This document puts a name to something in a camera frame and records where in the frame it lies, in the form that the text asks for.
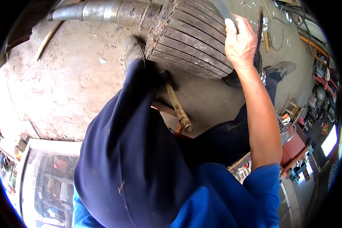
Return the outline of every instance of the shoe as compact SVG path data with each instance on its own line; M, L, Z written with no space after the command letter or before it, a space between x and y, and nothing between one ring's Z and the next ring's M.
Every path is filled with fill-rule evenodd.
M120 64L125 75L127 75L129 63L132 60L141 59L143 63L145 63L145 47L146 46L144 45L144 43L142 43L142 41L136 35L129 35L123 40Z
M264 68L266 75L279 72L281 80L283 80L285 76L295 71L295 69L296 69L296 64L293 62L281 62L276 66L267 66Z

